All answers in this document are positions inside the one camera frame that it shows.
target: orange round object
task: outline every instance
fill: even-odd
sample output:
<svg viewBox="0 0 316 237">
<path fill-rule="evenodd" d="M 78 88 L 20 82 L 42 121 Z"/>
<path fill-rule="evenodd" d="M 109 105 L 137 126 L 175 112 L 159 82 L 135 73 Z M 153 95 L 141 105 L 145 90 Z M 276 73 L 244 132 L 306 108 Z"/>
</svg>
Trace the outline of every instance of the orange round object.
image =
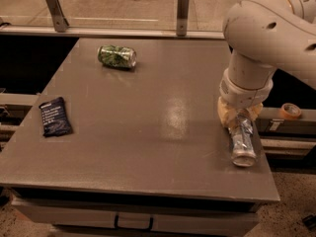
<svg viewBox="0 0 316 237">
<path fill-rule="evenodd" d="M 280 114 L 285 119 L 298 119 L 302 114 L 302 110 L 295 104 L 285 103 L 280 108 Z"/>
</svg>

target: black packet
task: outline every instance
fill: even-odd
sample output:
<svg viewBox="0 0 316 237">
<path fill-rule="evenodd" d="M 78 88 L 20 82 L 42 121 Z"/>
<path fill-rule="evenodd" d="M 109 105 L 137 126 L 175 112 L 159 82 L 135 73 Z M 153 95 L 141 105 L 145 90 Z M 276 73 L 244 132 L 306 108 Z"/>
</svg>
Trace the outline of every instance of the black packet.
<svg viewBox="0 0 316 237">
<path fill-rule="evenodd" d="M 39 108 L 41 110 L 44 137 L 61 136 L 72 131 L 63 98 L 59 97 L 42 103 Z"/>
</svg>

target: drawer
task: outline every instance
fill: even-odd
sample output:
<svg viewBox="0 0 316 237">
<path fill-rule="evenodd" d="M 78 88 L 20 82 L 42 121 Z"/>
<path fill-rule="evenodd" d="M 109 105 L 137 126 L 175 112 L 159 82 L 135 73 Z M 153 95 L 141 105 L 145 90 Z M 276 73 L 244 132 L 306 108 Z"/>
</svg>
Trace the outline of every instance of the drawer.
<svg viewBox="0 0 316 237">
<path fill-rule="evenodd" d="M 105 210 L 101 203 L 14 198 L 12 205 L 31 221 L 107 228 L 124 232 L 243 236 L 257 223 L 255 213 L 208 211 L 191 215 Z"/>
</svg>

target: soda can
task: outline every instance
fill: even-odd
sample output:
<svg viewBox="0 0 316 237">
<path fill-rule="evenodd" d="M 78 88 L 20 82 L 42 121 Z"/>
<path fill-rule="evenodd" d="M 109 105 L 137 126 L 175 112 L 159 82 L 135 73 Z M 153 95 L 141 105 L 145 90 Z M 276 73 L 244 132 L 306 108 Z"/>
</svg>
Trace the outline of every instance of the soda can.
<svg viewBox="0 0 316 237">
<path fill-rule="evenodd" d="M 98 49 L 98 59 L 113 68 L 133 69 L 136 66 L 136 52 L 130 47 L 103 45 Z"/>
</svg>

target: gray tabletop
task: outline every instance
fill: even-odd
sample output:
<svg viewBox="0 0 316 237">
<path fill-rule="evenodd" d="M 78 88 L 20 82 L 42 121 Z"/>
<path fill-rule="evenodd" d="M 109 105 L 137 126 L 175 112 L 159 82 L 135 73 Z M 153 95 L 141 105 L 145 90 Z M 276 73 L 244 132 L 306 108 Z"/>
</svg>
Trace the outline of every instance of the gray tabletop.
<svg viewBox="0 0 316 237">
<path fill-rule="evenodd" d="M 135 71 L 103 66 L 97 49 L 104 44 L 133 47 Z M 216 111 L 229 56 L 224 40 L 79 39 L 0 154 L 0 184 L 279 200 L 258 136 L 258 164 L 231 163 Z M 39 105 L 60 96 L 73 133 L 44 138 Z"/>
</svg>

